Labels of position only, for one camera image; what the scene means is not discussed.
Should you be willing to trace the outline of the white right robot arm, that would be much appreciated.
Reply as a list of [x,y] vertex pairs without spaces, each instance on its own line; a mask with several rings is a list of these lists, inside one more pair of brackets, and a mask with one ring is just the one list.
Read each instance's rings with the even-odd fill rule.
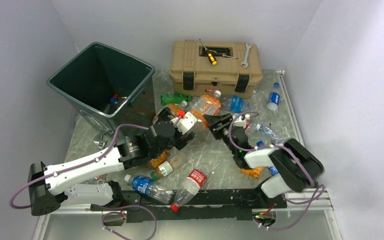
[[216,140],[226,144],[235,164],[241,169],[274,167],[278,173],[261,182],[256,188],[255,200],[262,207],[269,207],[275,197],[288,192],[300,193],[315,185],[324,173],[323,164],[300,142],[289,138],[279,145],[252,147],[245,129],[234,125],[231,114],[204,115],[209,130]]

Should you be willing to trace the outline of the large orange label bottle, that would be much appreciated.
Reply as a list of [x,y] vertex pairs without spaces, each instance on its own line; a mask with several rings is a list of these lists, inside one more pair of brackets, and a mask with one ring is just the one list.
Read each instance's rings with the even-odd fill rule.
[[218,115],[221,110],[221,94],[220,90],[216,90],[213,95],[202,95],[190,110],[197,119],[202,121],[206,128],[209,127],[209,123],[204,118],[204,115]]

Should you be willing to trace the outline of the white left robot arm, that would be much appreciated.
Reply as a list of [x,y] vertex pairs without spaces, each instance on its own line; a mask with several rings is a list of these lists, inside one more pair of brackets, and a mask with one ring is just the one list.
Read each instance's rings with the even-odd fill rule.
[[62,206],[81,204],[119,209],[125,198],[118,182],[92,185],[85,181],[145,165],[172,148],[180,151],[194,138],[192,129],[198,122],[189,111],[175,114],[165,107],[150,127],[143,127],[143,133],[113,140],[99,152],[56,165],[33,163],[28,175],[31,215],[43,216]]

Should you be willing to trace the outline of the small red cap bottle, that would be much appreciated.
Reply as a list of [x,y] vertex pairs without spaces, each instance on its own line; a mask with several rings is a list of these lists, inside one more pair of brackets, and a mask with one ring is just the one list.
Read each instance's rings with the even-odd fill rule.
[[109,100],[111,109],[114,109],[115,111],[124,103],[126,99],[127,96],[120,96],[119,94],[114,94]]

